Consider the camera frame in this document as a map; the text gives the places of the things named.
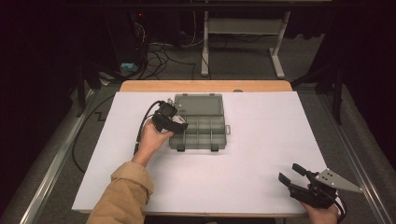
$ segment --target gray floor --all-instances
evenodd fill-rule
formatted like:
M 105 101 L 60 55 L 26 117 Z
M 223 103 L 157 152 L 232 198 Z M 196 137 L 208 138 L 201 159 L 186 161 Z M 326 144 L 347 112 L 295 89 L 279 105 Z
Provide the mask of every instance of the gray floor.
M 268 54 L 268 48 L 275 44 L 275 39 L 267 36 L 255 42 L 247 42 L 247 40 L 254 40 L 255 37 L 238 36 L 237 38 L 245 41 L 228 38 L 225 42 L 223 37 L 211 37 L 209 44 L 211 47 L 209 54 L 211 79 L 276 79 Z M 322 37 L 304 40 L 298 36 L 295 39 L 285 39 L 283 41 L 279 59 L 286 80 L 292 81 L 306 74 L 321 40 Z M 166 47 L 166 52 L 171 59 L 184 64 L 168 61 L 166 68 L 157 77 L 151 77 L 150 79 L 208 79 L 208 77 L 200 76 L 200 46 L 182 49 Z M 153 59 L 151 62 L 158 64 L 159 61 Z M 192 63 L 196 64 L 194 70 L 192 70 Z M 119 87 L 120 84 L 104 86 L 96 93 L 92 108 L 114 94 Z M 369 132 L 366 123 L 354 106 L 347 88 L 344 87 L 343 90 L 341 113 L 343 125 L 337 126 L 334 124 L 328 109 L 332 95 L 330 93 L 328 95 L 316 95 L 314 87 L 315 83 L 303 84 L 295 90 L 299 93 L 323 158 L 328 167 L 336 173 L 367 188 L 366 194 L 344 191 L 340 193 L 348 205 L 347 217 L 343 223 L 392 223 L 389 220 L 390 218 L 396 220 L 393 213 L 393 210 L 396 209 L 395 171 L 391 168 Z M 95 112 L 102 112 L 102 118 L 104 118 L 110 106 L 111 99 L 99 106 Z M 74 104 L 21 184 L 14 200 L 2 216 L 1 223 L 21 222 L 23 214 L 32 201 L 53 158 L 77 122 L 76 114 L 77 106 Z M 103 121 L 98 120 L 98 116 L 97 113 L 90 116 L 76 142 L 76 159 L 83 169 L 88 166 L 92 151 L 104 125 Z M 36 216 L 35 222 L 85 223 L 88 215 L 71 211 L 82 177 L 82 172 L 73 163 L 69 153 L 48 199 L 44 200 L 46 203 Z M 280 218 L 276 219 L 276 223 L 282 223 L 283 221 Z M 190 223 L 185 219 L 178 223 L 186 222 Z M 235 222 L 221 220 L 219 223 Z M 271 220 L 245 219 L 239 223 L 271 223 Z M 305 217 L 287 218 L 286 223 L 308 223 L 308 220 Z

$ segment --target background desk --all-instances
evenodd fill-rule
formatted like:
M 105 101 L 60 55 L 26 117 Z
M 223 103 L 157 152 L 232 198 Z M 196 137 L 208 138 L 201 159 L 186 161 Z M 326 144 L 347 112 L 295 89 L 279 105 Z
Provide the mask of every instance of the background desk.
M 255 91 L 251 85 L 259 87 L 256 91 L 270 90 L 279 85 L 283 91 L 227 92 L 235 89 Z M 140 91 L 126 91 L 134 86 Z M 214 217 L 303 215 L 304 209 L 289 197 L 286 187 L 277 180 L 278 173 L 284 173 L 294 183 L 304 186 L 306 179 L 291 170 L 294 162 L 313 171 L 321 171 L 326 166 L 297 93 L 287 90 L 286 81 L 125 83 L 113 101 L 73 209 L 93 209 L 108 185 L 111 173 L 132 158 L 134 137 L 149 105 L 162 98 L 173 98 L 177 87 L 181 92 L 203 88 L 205 92 L 220 92 L 226 124 L 231 125 L 232 133 L 227 136 L 226 149 L 217 153 L 194 149 L 179 153 L 165 143 L 148 165 L 156 188 L 145 208 L 146 214 Z M 142 92 L 164 88 L 173 91 Z

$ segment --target hand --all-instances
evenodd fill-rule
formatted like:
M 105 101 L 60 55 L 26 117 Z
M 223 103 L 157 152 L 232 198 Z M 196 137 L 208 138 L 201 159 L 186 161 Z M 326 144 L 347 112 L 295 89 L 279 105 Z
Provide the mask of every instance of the hand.
M 163 142 L 173 134 L 172 132 L 158 132 L 152 120 L 146 120 L 142 129 L 139 149 L 136 154 L 134 154 L 132 161 L 146 167 L 151 156 L 163 145 Z
M 335 224 L 338 218 L 338 208 L 333 204 L 328 209 L 314 208 L 306 203 L 300 204 L 308 212 L 309 220 L 312 224 Z

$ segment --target beige sleeve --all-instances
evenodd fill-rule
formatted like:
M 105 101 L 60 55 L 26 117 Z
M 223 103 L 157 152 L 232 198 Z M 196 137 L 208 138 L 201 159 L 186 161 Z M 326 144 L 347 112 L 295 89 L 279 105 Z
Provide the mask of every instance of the beige sleeve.
M 143 166 L 125 162 L 111 176 L 87 223 L 144 223 L 143 208 L 153 185 Z

